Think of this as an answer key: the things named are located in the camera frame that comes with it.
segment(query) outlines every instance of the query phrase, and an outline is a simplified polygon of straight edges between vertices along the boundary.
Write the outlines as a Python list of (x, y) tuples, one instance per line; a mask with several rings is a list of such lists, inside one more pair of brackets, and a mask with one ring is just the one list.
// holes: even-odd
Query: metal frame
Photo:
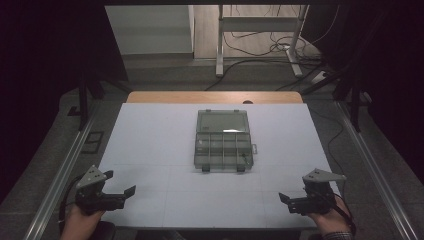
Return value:
[(384, 177), (383, 172), (378, 167), (374, 156), (369, 150), (364, 138), (361, 133), (358, 133), (355, 127), (351, 124), (348, 117), (349, 111), (346, 109), (345, 105), (342, 105), (340, 102), (335, 102), (336, 108), (339, 110), (339, 114), (343, 119), (344, 126), (349, 132), (358, 152), (360, 153), (362, 160), (365, 164), (365, 167), (369, 171), (377, 190), (380, 193), (381, 198), (386, 204), (387, 209), (389, 210), (393, 221), (395, 222), (399, 233), (402, 235), (403, 239), (417, 240), (418, 237), (412, 228), (410, 220), (405, 213), (399, 199), (396, 197), (390, 188), (386, 178)]
[(222, 77), (224, 74), (224, 48), (222, 38), (224, 32), (292, 32), (293, 38), (289, 49), (286, 51), (291, 63), (294, 75), (302, 77), (302, 70), (299, 67), (295, 49), (299, 39), (300, 30), (303, 26), (308, 5), (301, 6), (301, 12), (295, 17), (224, 17), (223, 5), (219, 5), (218, 18), (218, 46), (216, 51), (216, 76)]
[(24, 239), (41, 239), (43, 232), (49, 222), (53, 210), (62, 194), (62, 190), (66, 187), (69, 175), (75, 165), (78, 155), (84, 145), (85, 139), (90, 132), (91, 126), (97, 116), (100, 102), (94, 101), (91, 107), (91, 116), (82, 131), (79, 131), (66, 155), (59, 171), (56, 173), (49, 190), (46, 193), (35, 217), (33, 218)]

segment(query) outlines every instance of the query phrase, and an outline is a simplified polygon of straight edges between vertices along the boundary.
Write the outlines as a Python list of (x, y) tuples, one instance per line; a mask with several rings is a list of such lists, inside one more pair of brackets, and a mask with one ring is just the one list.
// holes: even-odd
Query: aluminum rail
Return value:
[(59, 200), (62, 190), (64, 187), (66, 187), (66, 182), (68, 181), (69, 175), (71, 174), (82, 146), (84, 145), (85, 139), (90, 132), (99, 108), (100, 102), (94, 101), (90, 109), (91, 116), (89, 116), (87, 124), (80, 132), (78, 132), (77, 136), (75, 137), (69, 152), (66, 154), (66, 157), (63, 160), (63, 163), (60, 166), (58, 172), (56, 173), (56, 176), (54, 177), (49, 190), (41, 202), (41, 205), (38, 208), (38, 211), (35, 214), (35, 217), (33, 218), (24, 239), (41, 239), (44, 230), (46, 229), (47, 223), (49, 222), (53, 210)]
[(384, 177), (383, 172), (378, 167), (378, 164), (376, 163), (374, 156), (371, 154), (371, 151), (368, 148), (364, 138), (362, 137), (362, 134), (358, 133), (350, 123), (348, 117), (349, 113), (345, 105), (342, 105), (340, 102), (335, 102), (335, 105), (339, 110), (340, 116), (343, 119), (343, 123), (350, 136), (352, 137), (352, 140), (362, 157), (365, 167), (369, 171), (377, 187), (377, 190), (381, 195), (381, 198), (386, 204), (386, 207), (389, 210), (393, 221), (395, 222), (399, 230), (399, 233), (402, 235), (402, 238), (405, 240), (418, 239), (414, 229), (412, 228), (411, 222), (405, 213), (405, 210), (403, 209), (395, 193), (390, 188), (389, 183)]

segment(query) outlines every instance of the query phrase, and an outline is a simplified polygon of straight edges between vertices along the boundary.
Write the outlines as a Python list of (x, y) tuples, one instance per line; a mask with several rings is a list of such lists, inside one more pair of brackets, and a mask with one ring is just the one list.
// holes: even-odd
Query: clear plastic organizer box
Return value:
[(253, 166), (247, 112), (200, 110), (197, 117), (194, 165), (203, 172), (235, 170)]

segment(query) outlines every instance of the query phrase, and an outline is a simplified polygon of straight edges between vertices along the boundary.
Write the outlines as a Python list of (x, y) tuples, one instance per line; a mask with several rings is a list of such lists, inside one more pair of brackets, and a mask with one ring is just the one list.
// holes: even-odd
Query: sleeve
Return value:
[(354, 240), (352, 233), (350, 232), (333, 232), (326, 234), (323, 237), (324, 240)]

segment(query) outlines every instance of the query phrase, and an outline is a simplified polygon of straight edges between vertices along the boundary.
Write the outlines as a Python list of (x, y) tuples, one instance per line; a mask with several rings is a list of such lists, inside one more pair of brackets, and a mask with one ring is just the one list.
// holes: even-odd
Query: table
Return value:
[[(241, 104), (246, 100), (254, 104)], [(194, 168), (197, 110), (204, 109), (247, 111), (258, 147), (252, 170)], [(114, 170), (105, 193), (133, 185), (137, 190), (124, 209), (107, 212), (103, 220), (137, 229), (314, 228), (309, 218), (290, 214), (278, 197), (280, 191), (304, 197), (301, 177), (314, 168), (331, 171), (298, 93), (133, 92), (99, 169)]]

